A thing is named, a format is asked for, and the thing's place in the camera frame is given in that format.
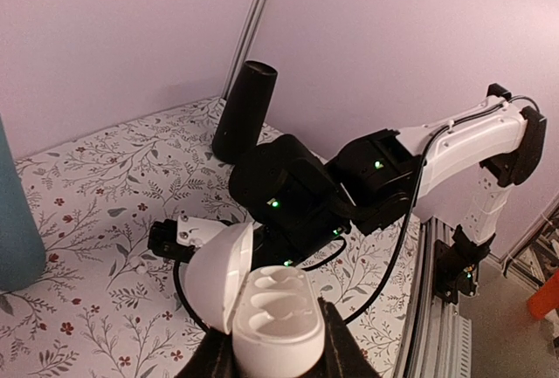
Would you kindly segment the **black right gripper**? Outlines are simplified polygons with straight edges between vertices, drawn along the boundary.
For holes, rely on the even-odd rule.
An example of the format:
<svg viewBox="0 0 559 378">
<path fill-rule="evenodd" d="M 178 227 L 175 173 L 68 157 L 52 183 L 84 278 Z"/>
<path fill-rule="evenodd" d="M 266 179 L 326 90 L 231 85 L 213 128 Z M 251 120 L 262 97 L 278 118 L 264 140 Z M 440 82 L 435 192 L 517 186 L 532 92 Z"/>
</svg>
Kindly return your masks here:
<svg viewBox="0 0 559 378">
<path fill-rule="evenodd" d="M 235 164 L 229 194 L 260 226 L 252 266 L 298 265 L 349 232 L 328 203 L 339 188 L 324 164 L 295 136 L 261 143 Z"/>
</svg>

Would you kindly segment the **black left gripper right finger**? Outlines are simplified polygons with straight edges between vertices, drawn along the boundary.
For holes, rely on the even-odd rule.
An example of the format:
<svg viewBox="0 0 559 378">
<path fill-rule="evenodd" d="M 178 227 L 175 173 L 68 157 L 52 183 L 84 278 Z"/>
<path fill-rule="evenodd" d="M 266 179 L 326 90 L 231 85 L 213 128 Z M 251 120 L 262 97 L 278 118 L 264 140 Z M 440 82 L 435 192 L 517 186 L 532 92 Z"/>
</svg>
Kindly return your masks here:
<svg viewBox="0 0 559 378">
<path fill-rule="evenodd" d="M 380 377 L 357 345 L 335 305 L 318 299 L 325 322 L 325 345 L 314 366 L 314 377 Z"/>
</svg>

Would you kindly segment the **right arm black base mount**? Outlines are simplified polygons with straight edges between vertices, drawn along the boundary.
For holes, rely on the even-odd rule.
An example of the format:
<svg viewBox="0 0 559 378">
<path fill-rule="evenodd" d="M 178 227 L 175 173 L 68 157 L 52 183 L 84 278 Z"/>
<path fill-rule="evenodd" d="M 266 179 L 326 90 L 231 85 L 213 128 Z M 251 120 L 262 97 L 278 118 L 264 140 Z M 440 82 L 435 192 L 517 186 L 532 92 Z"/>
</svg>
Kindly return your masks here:
<svg viewBox="0 0 559 378">
<path fill-rule="evenodd" d="M 477 289 L 473 274 L 480 261 L 489 255 L 495 236 L 494 233 L 483 244 L 476 244 L 458 225 L 452 235 L 452 246 L 438 239 L 434 251 L 433 294 L 445 303 L 454 305 L 458 304 L 460 293 L 473 296 Z"/>
</svg>

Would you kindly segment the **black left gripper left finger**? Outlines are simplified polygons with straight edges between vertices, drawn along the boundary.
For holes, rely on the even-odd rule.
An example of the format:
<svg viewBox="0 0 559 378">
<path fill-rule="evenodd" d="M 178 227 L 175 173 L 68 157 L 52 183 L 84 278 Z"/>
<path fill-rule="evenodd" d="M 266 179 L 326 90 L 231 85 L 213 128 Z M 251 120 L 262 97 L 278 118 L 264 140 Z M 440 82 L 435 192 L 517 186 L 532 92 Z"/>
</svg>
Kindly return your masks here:
<svg viewBox="0 0 559 378">
<path fill-rule="evenodd" d="M 176 378 L 233 378 L 239 377 L 232 337 L 211 328 Z"/>
</svg>

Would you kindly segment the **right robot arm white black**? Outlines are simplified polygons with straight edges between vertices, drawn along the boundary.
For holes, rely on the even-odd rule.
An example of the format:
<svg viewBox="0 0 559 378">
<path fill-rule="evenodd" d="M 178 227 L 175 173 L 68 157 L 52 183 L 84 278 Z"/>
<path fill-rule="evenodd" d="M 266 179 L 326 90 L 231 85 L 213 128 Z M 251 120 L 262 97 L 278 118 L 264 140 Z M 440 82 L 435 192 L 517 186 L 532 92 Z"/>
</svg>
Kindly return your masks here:
<svg viewBox="0 0 559 378">
<path fill-rule="evenodd" d="M 502 86 L 476 107 L 417 127 L 383 129 L 345 145 L 327 162 L 283 134 L 244 154 L 229 180 L 231 197 L 257 222 L 252 267 L 302 263 L 357 228 L 384 229 L 441 182 L 471 166 L 480 184 L 456 244 L 470 262 L 495 237 L 510 190 L 542 158 L 546 118 Z"/>
</svg>

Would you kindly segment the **white earbuds charging case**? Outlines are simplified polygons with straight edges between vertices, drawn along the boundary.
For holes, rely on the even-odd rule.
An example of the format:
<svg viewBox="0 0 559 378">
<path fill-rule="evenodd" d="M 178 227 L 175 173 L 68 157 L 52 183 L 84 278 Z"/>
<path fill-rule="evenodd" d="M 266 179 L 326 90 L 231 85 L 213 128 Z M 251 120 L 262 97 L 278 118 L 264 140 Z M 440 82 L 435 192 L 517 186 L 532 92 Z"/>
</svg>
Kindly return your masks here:
<svg viewBox="0 0 559 378">
<path fill-rule="evenodd" d="M 254 268 L 251 223 L 216 224 L 183 275 L 194 313 L 231 337 L 244 377 L 300 377 L 321 358 L 325 323 L 307 274 L 296 267 Z"/>
</svg>

